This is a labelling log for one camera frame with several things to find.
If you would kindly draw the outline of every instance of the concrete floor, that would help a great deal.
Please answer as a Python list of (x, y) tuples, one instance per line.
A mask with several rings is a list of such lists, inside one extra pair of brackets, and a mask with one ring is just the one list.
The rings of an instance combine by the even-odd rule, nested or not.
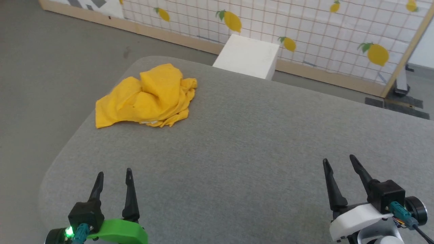
[(428, 78), (427, 74), (407, 71), (407, 84), (410, 86), (408, 96), (424, 101), (424, 108), (417, 110), (430, 114), (430, 119), (434, 120), (434, 79)]
[[(0, 242), (16, 244), (43, 243), (47, 230), (36, 205), (41, 180), (95, 101), (134, 61), (172, 56), (212, 65), (216, 59), (46, 12), (35, 0), (0, 0), (0, 53)], [(273, 80), (359, 102), (366, 97), (280, 72)]]

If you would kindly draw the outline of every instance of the yellow cloth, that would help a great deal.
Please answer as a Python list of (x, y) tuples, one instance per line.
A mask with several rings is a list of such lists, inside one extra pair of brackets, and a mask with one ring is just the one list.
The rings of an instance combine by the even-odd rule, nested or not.
[(171, 127), (188, 117), (196, 79), (182, 79), (181, 71), (169, 63), (141, 72), (140, 79), (122, 80), (110, 94), (96, 102), (97, 128), (119, 121)]

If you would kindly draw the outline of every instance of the lemon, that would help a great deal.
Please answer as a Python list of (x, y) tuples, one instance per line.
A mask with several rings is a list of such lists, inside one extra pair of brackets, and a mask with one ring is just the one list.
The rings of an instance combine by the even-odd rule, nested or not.
[(418, 6), (416, 5), (416, 0), (408, 0), (407, 10), (410, 11), (410, 12), (417, 12), (417, 11), (419, 11)]
[(338, 0), (336, 0), (335, 3), (332, 6), (330, 6), (330, 12), (336, 13), (339, 10), (340, 6), (341, 3)]
[(374, 43), (362, 43), (358, 46), (357, 49), (362, 48), (362, 52), (365, 53), (368, 51), (368, 59), (374, 64), (378, 64), (379, 66), (384, 66), (386, 62), (389, 60), (389, 52), (387, 50)]
[(155, 12), (158, 13), (160, 15), (160, 17), (164, 20), (166, 20), (167, 22), (170, 21), (170, 16), (169, 14), (161, 8), (154, 8)]
[(294, 42), (294, 40), (292, 40), (291, 38), (281, 36), (279, 37), (279, 41), (280, 43), (283, 43), (283, 46), (289, 51), (294, 52), (296, 50), (296, 42)]
[(241, 33), (241, 21), (234, 13), (226, 10), (220, 10), (216, 12), (216, 17), (219, 16), (220, 20), (224, 19), (226, 26), (238, 33)]

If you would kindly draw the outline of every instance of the white foam block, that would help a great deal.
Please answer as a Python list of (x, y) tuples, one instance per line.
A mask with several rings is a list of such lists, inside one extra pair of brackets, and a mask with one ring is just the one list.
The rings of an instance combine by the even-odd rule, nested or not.
[(271, 80), (279, 45), (231, 35), (213, 67)]

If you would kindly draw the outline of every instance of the grid wall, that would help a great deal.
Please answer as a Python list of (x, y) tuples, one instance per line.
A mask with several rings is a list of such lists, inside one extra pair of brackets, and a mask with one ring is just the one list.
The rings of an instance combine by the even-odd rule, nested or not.
[(213, 43), (224, 44), (229, 35), (238, 34), (280, 44), (280, 59), (384, 85), (432, 3), (124, 0), (123, 11), (128, 20)]

